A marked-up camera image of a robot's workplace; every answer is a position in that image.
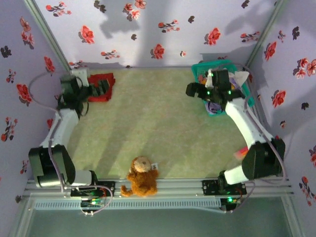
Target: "red object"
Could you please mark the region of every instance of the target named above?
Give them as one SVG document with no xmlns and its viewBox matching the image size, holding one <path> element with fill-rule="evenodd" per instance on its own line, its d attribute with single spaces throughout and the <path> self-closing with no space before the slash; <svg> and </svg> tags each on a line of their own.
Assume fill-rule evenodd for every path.
<svg viewBox="0 0 316 237">
<path fill-rule="evenodd" d="M 98 81 L 100 80 L 107 80 L 109 83 L 109 90 L 104 95 L 93 97 L 90 96 L 88 98 L 89 102 L 107 102 L 112 97 L 112 89 L 115 84 L 115 78 L 113 73 L 107 73 L 107 74 L 97 74 L 97 75 L 91 75 L 90 78 L 88 78 L 89 84 L 94 84 L 96 87 L 99 87 Z"/>
</svg>

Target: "teddy bear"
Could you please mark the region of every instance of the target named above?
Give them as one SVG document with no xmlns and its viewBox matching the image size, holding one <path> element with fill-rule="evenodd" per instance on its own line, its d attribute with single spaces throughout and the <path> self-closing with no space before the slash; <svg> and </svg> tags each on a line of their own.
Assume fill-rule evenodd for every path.
<svg viewBox="0 0 316 237">
<path fill-rule="evenodd" d="M 146 197 L 157 193 L 157 182 L 159 172 L 157 169 L 152 169 L 152 164 L 147 157 L 136 157 L 133 159 L 127 180 L 131 182 L 131 189 L 127 190 L 125 185 L 122 185 L 120 192 L 122 196 L 129 197 L 138 195 Z"/>
</svg>

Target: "plush toy tag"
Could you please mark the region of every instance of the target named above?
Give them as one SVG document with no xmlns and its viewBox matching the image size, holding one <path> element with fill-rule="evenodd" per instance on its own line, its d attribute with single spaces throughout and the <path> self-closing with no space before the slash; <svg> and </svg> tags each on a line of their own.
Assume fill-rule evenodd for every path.
<svg viewBox="0 0 316 237">
<path fill-rule="evenodd" d="M 158 170 L 158 163 L 152 163 L 152 169 Z"/>
</svg>

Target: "green plastic basket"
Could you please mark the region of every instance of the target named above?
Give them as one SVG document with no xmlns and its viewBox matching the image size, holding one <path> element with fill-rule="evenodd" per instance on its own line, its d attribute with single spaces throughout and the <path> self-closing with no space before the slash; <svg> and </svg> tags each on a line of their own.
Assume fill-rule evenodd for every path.
<svg viewBox="0 0 316 237">
<path fill-rule="evenodd" d="M 232 63 L 232 61 L 225 59 L 225 60 L 217 60 L 217 61 L 194 64 L 191 68 L 192 68 L 193 75 L 195 77 L 195 81 L 199 82 L 198 81 L 199 75 L 205 75 L 205 73 L 208 72 L 209 69 L 216 69 L 219 66 L 228 64 L 228 63 Z M 231 73 L 235 73 L 236 71 L 238 71 L 237 67 L 234 64 L 225 65 L 223 66 L 223 68 L 227 68 L 227 70 L 230 71 Z M 250 95 L 249 88 L 245 83 L 241 86 L 241 90 L 246 97 Z M 254 106 L 254 104 L 255 104 L 255 101 L 253 97 L 251 97 L 248 101 L 248 105 L 252 107 Z M 208 115 L 210 116 L 225 115 L 225 114 L 226 114 L 225 111 L 218 111 L 216 114 L 211 114 L 208 112 Z"/>
</svg>

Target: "wall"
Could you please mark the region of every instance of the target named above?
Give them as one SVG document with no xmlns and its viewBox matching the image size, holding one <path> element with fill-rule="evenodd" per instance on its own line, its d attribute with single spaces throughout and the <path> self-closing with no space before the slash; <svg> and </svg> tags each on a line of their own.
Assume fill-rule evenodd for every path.
<svg viewBox="0 0 316 237">
<path fill-rule="evenodd" d="M 0 236 L 8 235 L 28 178 L 28 151 L 48 133 L 53 114 L 39 107 L 26 85 L 49 70 L 34 85 L 38 100 L 56 106 L 61 66 L 23 1 L 0 1 Z"/>
<path fill-rule="evenodd" d="M 276 0 L 34 0 L 70 65 L 245 63 Z"/>
<path fill-rule="evenodd" d="M 261 114 L 286 143 L 285 165 L 306 236 L 315 236 L 316 2 L 289 0 L 251 68 Z"/>
<path fill-rule="evenodd" d="M 79 210 L 53 210 L 36 211 L 31 223 L 27 237 L 291 236 L 279 198 L 251 198 L 232 215 L 201 210 L 105 210 L 88 218 Z"/>
</svg>

